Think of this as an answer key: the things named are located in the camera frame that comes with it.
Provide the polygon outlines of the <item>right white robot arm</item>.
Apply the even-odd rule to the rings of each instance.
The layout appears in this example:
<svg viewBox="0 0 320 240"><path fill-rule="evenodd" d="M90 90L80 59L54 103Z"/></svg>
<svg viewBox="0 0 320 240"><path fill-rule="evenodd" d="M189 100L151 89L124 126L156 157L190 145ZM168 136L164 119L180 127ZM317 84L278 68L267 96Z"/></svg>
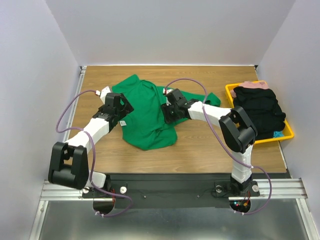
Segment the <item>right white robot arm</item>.
<svg viewBox="0 0 320 240"><path fill-rule="evenodd" d="M245 110L222 108L205 104L197 99L187 100L182 92L175 89L164 89L166 103L161 105L164 120L167 124L181 119L207 122L210 129L220 128L223 139L217 140L226 153L232 158L230 189L235 195L242 195L252 183L251 155L258 131Z"/></svg>

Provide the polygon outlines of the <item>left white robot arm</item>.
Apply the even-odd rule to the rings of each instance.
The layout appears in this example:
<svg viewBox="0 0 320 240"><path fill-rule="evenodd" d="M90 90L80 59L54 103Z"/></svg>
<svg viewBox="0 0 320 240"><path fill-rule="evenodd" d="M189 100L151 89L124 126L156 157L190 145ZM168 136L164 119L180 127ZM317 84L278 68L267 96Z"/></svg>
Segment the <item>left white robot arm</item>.
<svg viewBox="0 0 320 240"><path fill-rule="evenodd" d="M73 127L79 132L65 142L56 142L52 147L48 181L73 189L94 188L100 197L111 193L111 184L104 173L89 169L88 153L96 156L95 144L133 112L134 108L122 93L108 88L96 91L102 106L84 128Z"/></svg>

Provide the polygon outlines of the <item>green t shirt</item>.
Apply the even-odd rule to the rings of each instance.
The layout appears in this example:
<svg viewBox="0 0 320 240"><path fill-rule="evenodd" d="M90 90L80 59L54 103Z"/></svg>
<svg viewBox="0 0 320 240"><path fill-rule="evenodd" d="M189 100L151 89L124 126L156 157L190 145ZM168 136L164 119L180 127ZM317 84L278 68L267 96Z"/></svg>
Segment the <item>green t shirt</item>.
<svg viewBox="0 0 320 240"><path fill-rule="evenodd" d="M129 144L144 151L169 147L176 143L178 136L175 126L187 121L182 118L165 123L161 105L166 103L163 86L140 79L136 74L112 86L112 91L124 94L134 108L122 120L122 138Z"/></svg>

